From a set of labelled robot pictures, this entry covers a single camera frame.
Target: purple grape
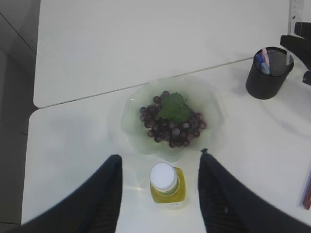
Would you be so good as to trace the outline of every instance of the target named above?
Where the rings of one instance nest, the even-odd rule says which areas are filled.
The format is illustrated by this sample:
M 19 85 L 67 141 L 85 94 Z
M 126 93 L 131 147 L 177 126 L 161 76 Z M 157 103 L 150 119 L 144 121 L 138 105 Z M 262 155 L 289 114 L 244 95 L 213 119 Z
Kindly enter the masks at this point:
M 146 111 L 146 110 L 147 110 L 147 108 L 145 108 L 145 107 L 141 107 L 141 108 L 139 109 L 139 111 L 140 111 L 141 114 L 142 114 L 143 111 Z
M 171 132 L 170 131 L 165 131 L 164 135 L 170 137 L 171 136 Z
M 194 138 L 193 134 L 192 133 L 188 133 L 187 140 L 191 141 L 193 138 Z
M 185 132 L 181 132 L 179 136 L 180 136 L 180 138 L 186 138 L 187 134 Z
M 153 129 L 153 130 L 159 130 L 159 125 L 154 125 L 154 126 L 152 126 L 152 129 Z
M 154 97 L 154 103 L 161 103 L 161 97 L 160 96 L 155 96 Z
M 202 121 L 199 128 L 203 130 L 206 128 L 206 126 L 207 126 L 206 123 L 204 121 Z
M 183 130 L 188 130 L 188 129 L 190 129 L 190 124 L 187 123 L 187 122 L 182 123 L 181 128 L 182 128 Z
M 162 105 L 159 104 L 159 103 L 156 103 L 156 104 L 154 104 L 154 107 L 155 107 L 155 109 L 156 109 L 157 111 L 160 111 Z
M 169 128 L 172 130 L 173 128 L 175 128 L 177 125 L 175 122 L 170 121 L 169 122 Z
M 159 137 L 159 136 L 156 136 L 155 137 L 155 142 L 161 142 L 162 141 L 162 138 L 161 137 Z
M 175 148 L 176 144 L 174 142 L 169 142 L 170 148 Z
M 202 114 L 201 113 L 196 113 L 195 114 L 195 118 L 197 119 L 197 120 L 202 120 Z
M 200 131 L 195 131 L 193 136 L 194 137 L 199 137 L 200 136 Z
M 156 132 L 156 135 L 159 136 L 159 137 L 161 137 L 161 138 L 164 137 L 164 133 L 161 132 L 161 131 L 157 131 L 157 132 Z
M 194 119 L 194 118 L 190 118 L 189 119 L 189 123 L 191 124 L 191 125 L 194 125 L 195 123 L 196 123 L 196 119 Z
M 161 122 L 161 127 L 162 127 L 163 129 L 165 129 L 165 128 L 167 128 L 167 126 L 168 126 L 167 120 L 163 120 L 163 121 Z
M 149 125 L 150 127 L 153 127 L 155 124 L 156 124 L 156 122 L 155 122 L 154 120 L 149 120 L 149 121 L 148 121 L 148 125 Z
M 141 110 L 140 114 L 141 114 L 142 116 L 148 115 L 147 109 L 144 108 L 143 110 Z
M 149 124 L 147 122 L 145 122 L 145 128 L 149 129 L 149 128 L 151 128 L 151 126 L 149 126 Z
M 154 137 L 154 136 L 155 136 L 155 133 L 154 133 L 153 130 L 149 130 L 149 131 L 147 132 L 147 135 L 148 135 L 148 137 Z
M 183 146 L 187 147 L 187 146 L 189 146 L 189 144 L 190 144 L 190 141 L 187 140 L 187 141 L 184 141 Z
M 148 113 L 146 115 L 144 115 L 144 117 L 145 117 L 145 121 L 152 119 L 152 115 L 149 115 Z
M 147 110 L 149 113 L 154 113 L 156 110 L 156 107 L 154 107 L 153 105 L 148 105 Z
M 179 134 L 180 134 L 180 129 L 179 128 L 172 129 L 172 135 L 174 137 L 177 137 Z
M 170 136 L 169 135 L 164 135 L 163 136 L 163 139 L 165 140 L 165 141 L 167 141 L 167 142 L 169 142 L 170 141 Z
M 168 91 L 163 91 L 163 93 L 162 93 L 162 95 L 161 95 L 161 97 L 167 97 L 167 96 L 169 96 L 170 95 L 170 93 L 168 92 Z

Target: pen holder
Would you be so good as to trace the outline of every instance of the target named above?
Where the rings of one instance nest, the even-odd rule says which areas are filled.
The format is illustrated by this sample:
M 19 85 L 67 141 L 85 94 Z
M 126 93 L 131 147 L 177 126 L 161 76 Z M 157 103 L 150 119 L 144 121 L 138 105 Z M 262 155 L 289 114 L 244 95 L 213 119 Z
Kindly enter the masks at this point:
M 287 51 L 277 47 L 267 47 L 266 49 L 269 57 L 270 74 L 263 73 L 256 61 L 255 56 L 262 52 L 259 50 L 254 56 L 245 85 L 251 96 L 261 100 L 274 97 L 294 67 L 292 56 L 290 56 L 290 64 L 286 65 Z

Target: desk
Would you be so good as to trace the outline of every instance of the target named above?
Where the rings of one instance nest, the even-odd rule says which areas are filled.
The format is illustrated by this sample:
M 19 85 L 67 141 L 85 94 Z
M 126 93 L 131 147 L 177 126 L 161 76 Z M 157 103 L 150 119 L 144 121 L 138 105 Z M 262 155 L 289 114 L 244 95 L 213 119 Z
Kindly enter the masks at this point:
M 305 69 L 296 62 L 278 95 L 258 100 L 245 89 L 251 63 L 192 74 L 214 89 L 224 117 L 212 134 L 209 151 L 256 194 L 311 225 L 311 212 L 298 205 L 311 167 L 311 88 L 301 82 Z M 118 153 L 124 177 L 118 233 L 153 233 L 164 228 L 205 232 L 197 192 L 200 153 L 185 154 L 172 163 L 185 173 L 188 205 L 179 211 L 159 212 L 152 201 L 148 174 L 162 160 L 137 154 L 121 131 L 125 102 L 138 88 L 34 112 L 29 123 L 22 223 L 57 204 L 109 155 Z
M 306 1 L 311 21 L 311 2 Z M 287 33 L 284 0 L 42 0 L 42 108 L 250 58 Z

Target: bunch of grapes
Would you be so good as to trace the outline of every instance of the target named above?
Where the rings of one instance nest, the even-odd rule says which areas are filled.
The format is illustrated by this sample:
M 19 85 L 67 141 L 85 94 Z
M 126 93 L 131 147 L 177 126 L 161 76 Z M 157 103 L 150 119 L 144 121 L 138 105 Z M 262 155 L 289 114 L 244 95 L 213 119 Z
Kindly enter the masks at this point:
M 175 123 L 157 116 L 161 109 L 161 101 L 169 96 L 164 91 L 160 96 L 155 96 L 154 104 L 140 108 L 140 120 L 144 122 L 145 128 L 149 129 L 147 135 L 153 137 L 155 142 L 167 141 L 171 148 L 187 147 L 190 141 L 200 136 L 200 131 L 207 127 L 201 113 L 192 112 L 189 119 L 182 123 Z

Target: glass bowl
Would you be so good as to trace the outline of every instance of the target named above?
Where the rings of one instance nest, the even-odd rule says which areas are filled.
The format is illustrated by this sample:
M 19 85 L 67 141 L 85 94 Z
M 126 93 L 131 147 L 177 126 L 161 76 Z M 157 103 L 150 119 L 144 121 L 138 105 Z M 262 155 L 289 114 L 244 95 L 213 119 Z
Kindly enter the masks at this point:
M 153 103 L 153 97 L 159 96 L 163 91 L 178 92 L 187 99 L 187 105 L 194 112 L 203 114 L 207 128 L 202 130 L 199 138 L 190 141 L 188 147 L 170 148 L 167 141 L 156 143 L 148 137 L 149 129 L 140 121 L 139 109 Z M 121 128 L 128 135 L 131 145 L 141 154 L 174 155 L 185 151 L 200 151 L 208 147 L 213 130 L 220 124 L 221 112 L 215 95 L 206 82 L 193 76 L 179 76 L 157 79 L 142 86 L 126 102 L 122 116 Z

